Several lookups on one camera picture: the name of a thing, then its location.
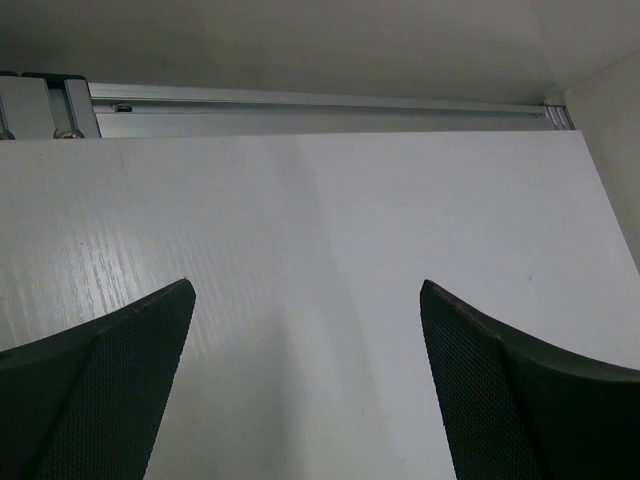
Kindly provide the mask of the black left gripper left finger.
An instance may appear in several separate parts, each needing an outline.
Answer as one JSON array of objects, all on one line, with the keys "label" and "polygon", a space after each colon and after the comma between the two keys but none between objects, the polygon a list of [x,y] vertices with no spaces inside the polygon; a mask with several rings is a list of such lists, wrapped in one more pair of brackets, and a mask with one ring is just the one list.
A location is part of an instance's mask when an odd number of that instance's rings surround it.
[{"label": "black left gripper left finger", "polygon": [[143,478],[195,302],[181,279],[3,351],[2,478]]}]

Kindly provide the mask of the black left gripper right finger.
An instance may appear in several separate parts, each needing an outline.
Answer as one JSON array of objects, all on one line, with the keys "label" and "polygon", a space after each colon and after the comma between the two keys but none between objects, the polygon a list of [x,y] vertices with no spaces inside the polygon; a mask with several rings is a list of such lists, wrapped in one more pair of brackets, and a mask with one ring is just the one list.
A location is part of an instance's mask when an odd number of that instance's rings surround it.
[{"label": "black left gripper right finger", "polygon": [[430,280],[420,316],[457,478],[638,478],[638,371],[537,339]]}]

